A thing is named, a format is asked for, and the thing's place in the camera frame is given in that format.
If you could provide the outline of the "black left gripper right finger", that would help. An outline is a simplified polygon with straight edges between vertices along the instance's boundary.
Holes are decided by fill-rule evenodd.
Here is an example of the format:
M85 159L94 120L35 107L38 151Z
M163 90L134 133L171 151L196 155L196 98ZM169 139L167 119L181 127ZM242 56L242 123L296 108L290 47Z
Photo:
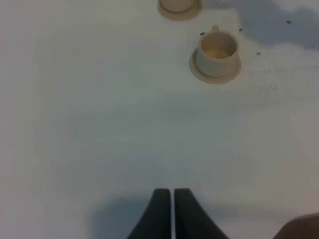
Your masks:
M175 189L174 217L177 239L228 239L190 189Z

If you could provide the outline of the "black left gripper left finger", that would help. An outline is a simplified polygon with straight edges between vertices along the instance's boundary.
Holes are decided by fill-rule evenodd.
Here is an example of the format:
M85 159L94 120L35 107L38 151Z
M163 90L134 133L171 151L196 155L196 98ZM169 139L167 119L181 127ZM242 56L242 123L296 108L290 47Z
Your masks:
M169 189L155 189L130 239L171 238L171 196Z

